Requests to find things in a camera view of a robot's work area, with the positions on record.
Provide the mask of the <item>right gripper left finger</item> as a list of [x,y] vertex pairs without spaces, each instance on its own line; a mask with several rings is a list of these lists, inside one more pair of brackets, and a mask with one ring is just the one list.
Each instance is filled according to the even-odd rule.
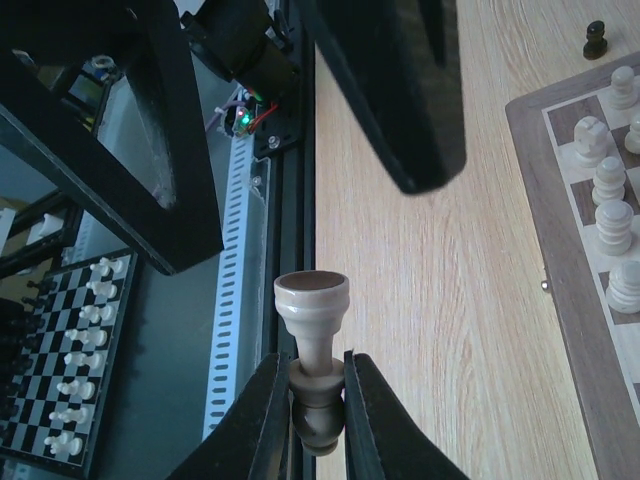
[[169,480],[278,479],[289,432],[290,357],[267,355],[216,429]]

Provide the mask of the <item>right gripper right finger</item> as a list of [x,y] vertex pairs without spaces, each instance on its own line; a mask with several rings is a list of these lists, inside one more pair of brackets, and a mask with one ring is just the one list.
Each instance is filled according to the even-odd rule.
[[465,479],[412,420],[372,358],[344,353],[349,479]]

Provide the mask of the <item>white chess piece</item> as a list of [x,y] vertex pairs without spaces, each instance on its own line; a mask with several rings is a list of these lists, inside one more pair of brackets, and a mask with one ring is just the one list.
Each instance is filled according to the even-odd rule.
[[606,124],[594,116],[580,119],[574,127],[575,159],[584,168],[596,167],[607,153]]
[[610,200],[622,200],[625,195],[625,167],[621,159],[605,157],[596,167],[592,199],[596,206]]
[[310,454],[325,456],[345,424],[344,363],[333,357],[333,339],[350,305],[349,280],[332,271],[293,272],[274,281],[274,295],[298,353],[289,367],[293,425]]

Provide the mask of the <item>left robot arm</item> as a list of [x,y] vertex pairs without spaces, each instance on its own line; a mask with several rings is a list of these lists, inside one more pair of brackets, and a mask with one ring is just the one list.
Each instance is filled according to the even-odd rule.
[[[281,120],[315,43],[369,143],[407,195],[437,190],[466,161],[458,19],[452,1],[299,1],[286,21],[262,1],[5,1],[1,143],[167,275],[222,251],[196,76],[199,57]],[[142,115],[160,173],[143,186],[26,65],[111,58]]]

